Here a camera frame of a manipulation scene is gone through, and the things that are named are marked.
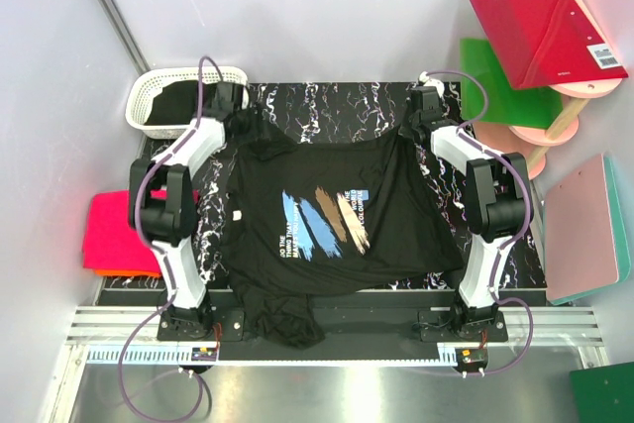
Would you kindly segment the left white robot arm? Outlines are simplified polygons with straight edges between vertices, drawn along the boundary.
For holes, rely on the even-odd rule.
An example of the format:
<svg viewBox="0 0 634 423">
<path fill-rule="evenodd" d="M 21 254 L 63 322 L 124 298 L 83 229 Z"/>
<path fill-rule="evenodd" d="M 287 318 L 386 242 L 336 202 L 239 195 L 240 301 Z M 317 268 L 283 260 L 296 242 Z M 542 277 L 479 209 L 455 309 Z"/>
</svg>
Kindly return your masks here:
<svg viewBox="0 0 634 423">
<path fill-rule="evenodd" d="M 166 286 L 160 322 L 182 333 L 210 330 L 213 317 L 192 248 L 198 214 L 192 178 L 231 136 L 230 121 L 249 107 L 247 87 L 219 81 L 209 103 L 198 105 L 183 132 L 164 152 L 130 168 L 129 223 L 157 259 Z"/>
</svg>

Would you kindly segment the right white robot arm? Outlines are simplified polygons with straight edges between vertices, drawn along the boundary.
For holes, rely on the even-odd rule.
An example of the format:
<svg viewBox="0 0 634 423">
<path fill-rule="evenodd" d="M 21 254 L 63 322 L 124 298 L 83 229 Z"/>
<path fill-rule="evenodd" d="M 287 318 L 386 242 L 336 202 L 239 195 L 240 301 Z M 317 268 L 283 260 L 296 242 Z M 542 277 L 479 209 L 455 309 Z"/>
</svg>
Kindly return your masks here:
<svg viewBox="0 0 634 423">
<path fill-rule="evenodd" d="M 472 245 L 447 327 L 461 339 L 475 339 L 495 325 L 501 272 L 533 217 L 526 160 L 484 145 L 445 117 L 434 86 L 410 91 L 401 134 L 466 180 L 464 206 Z"/>
</svg>

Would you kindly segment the black printed t-shirt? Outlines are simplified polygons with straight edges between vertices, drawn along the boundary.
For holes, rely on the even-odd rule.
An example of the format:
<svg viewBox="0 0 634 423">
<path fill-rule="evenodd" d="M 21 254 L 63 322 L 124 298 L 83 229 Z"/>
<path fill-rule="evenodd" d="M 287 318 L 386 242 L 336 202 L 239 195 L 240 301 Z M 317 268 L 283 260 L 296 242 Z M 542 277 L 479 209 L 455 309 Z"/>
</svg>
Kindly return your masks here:
<svg viewBox="0 0 634 423">
<path fill-rule="evenodd" d="M 259 108 L 232 114 L 226 128 L 237 151 L 222 263 L 257 335 L 312 347 L 325 337 L 313 297 L 463 266 L 416 147 L 396 130 L 300 144 Z"/>
</svg>

